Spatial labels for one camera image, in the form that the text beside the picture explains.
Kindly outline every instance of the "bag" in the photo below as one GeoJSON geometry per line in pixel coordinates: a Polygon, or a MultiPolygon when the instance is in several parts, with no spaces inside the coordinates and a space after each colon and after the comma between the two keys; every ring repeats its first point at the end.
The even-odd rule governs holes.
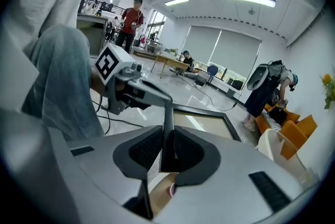
{"type": "Polygon", "coordinates": [[[274,119],[278,124],[282,125],[286,120],[287,113],[283,110],[279,110],[278,107],[274,107],[270,112],[269,116],[274,119]]]}
{"type": "Polygon", "coordinates": [[[237,90],[241,90],[243,83],[239,80],[234,80],[231,84],[232,87],[234,87],[237,90]]]}

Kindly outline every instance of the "cable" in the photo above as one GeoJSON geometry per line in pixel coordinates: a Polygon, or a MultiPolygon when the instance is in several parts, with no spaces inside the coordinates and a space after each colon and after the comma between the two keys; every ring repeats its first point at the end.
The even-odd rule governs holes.
{"type": "Polygon", "coordinates": [[[96,105],[98,105],[98,109],[95,111],[96,113],[100,110],[101,108],[101,103],[103,102],[103,97],[100,96],[100,101],[99,101],[99,104],[97,102],[94,102],[96,105]]]}
{"type": "Polygon", "coordinates": [[[240,97],[241,97],[241,95],[240,95],[240,97],[238,98],[238,100],[234,103],[234,105],[233,105],[230,109],[219,109],[217,106],[214,105],[213,100],[212,100],[212,98],[211,98],[209,95],[207,95],[206,93],[204,93],[203,91],[201,91],[200,89],[198,89],[196,86],[190,84],[188,81],[184,80],[182,77],[180,77],[180,79],[182,79],[184,82],[186,82],[186,83],[187,83],[188,85],[190,85],[191,87],[194,87],[195,89],[197,89],[199,92],[201,92],[201,93],[203,93],[204,95],[208,96],[208,98],[210,99],[211,104],[212,104],[217,110],[219,110],[219,111],[229,111],[229,110],[233,109],[233,108],[237,105],[237,102],[240,100],[240,97]]]}
{"type": "Polygon", "coordinates": [[[109,117],[108,111],[106,111],[106,112],[107,112],[107,117],[108,117],[108,129],[107,129],[105,135],[106,135],[106,134],[109,132],[109,130],[110,130],[110,117],[109,117]]]}
{"type": "Polygon", "coordinates": [[[101,115],[97,115],[97,116],[101,117],[101,118],[109,119],[109,120],[112,120],[112,121],[122,121],[122,122],[125,122],[126,124],[130,124],[130,125],[133,125],[133,126],[144,127],[142,125],[133,124],[132,122],[128,122],[128,121],[125,121],[125,120],[112,119],[112,118],[101,116],[101,115]]]}
{"type": "MultiPolygon", "coordinates": [[[[98,103],[95,102],[95,101],[92,101],[94,104],[96,104],[96,105],[99,106],[97,112],[99,111],[99,109],[100,109],[100,107],[101,107],[102,99],[103,99],[102,96],[100,96],[100,102],[99,102],[100,104],[98,104],[98,103]]],[[[142,125],[133,124],[132,122],[128,122],[128,121],[125,121],[125,120],[112,119],[112,118],[109,117],[109,113],[108,113],[108,111],[106,111],[106,112],[107,112],[107,117],[102,116],[102,115],[97,115],[97,116],[100,117],[100,118],[108,119],[109,125],[108,125],[108,130],[105,132],[105,135],[106,135],[106,134],[109,132],[109,130],[110,130],[110,121],[111,121],[111,120],[112,120],[112,121],[121,121],[121,122],[125,122],[126,124],[133,125],[133,126],[144,127],[144,126],[142,126],[142,125]]]]}

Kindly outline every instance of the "man in red shirt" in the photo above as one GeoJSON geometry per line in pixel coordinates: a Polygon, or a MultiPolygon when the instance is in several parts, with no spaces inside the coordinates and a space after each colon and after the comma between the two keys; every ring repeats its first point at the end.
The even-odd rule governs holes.
{"type": "Polygon", "coordinates": [[[122,19],[125,19],[124,26],[122,27],[115,44],[122,46],[126,40],[125,51],[129,54],[131,43],[135,36],[135,31],[143,24],[143,13],[140,11],[143,0],[134,0],[134,7],[127,8],[122,14],[122,19]]]}

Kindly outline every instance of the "orange sofa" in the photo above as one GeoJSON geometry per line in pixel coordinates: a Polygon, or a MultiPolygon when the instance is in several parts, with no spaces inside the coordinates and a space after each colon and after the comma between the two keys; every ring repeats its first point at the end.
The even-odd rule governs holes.
{"type": "MultiPolygon", "coordinates": [[[[265,110],[267,111],[270,111],[272,108],[273,107],[269,106],[268,104],[265,106],[265,110]]],[[[287,112],[287,117],[281,125],[282,128],[280,133],[290,142],[292,142],[292,144],[297,149],[300,149],[318,126],[312,115],[309,115],[305,119],[298,121],[300,115],[291,113],[286,109],[285,111],[287,112]]],[[[256,124],[261,134],[263,134],[266,129],[271,128],[263,115],[260,115],[256,118],[256,124]]],[[[295,151],[293,151],[292,147],[289,147],[288,145],[285,146],[284,144],[281,154],[289,159],[293,156],[293,154],[295,154],[295,151]]]]}

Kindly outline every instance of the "roller shade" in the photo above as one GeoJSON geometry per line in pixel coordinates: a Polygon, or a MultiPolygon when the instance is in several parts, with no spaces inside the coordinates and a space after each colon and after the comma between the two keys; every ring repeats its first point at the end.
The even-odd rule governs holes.
{"type": "Polygon", "coordinates": [[[261,41],[237,32],[222,30],[210,62],[248,77],[261,41]]]}
{"type": "Polygon", "coordinates": [[[187,50],[194,60],[207,64],[220,31],[216,28],[191,26],[183,51],[187,50]]]}

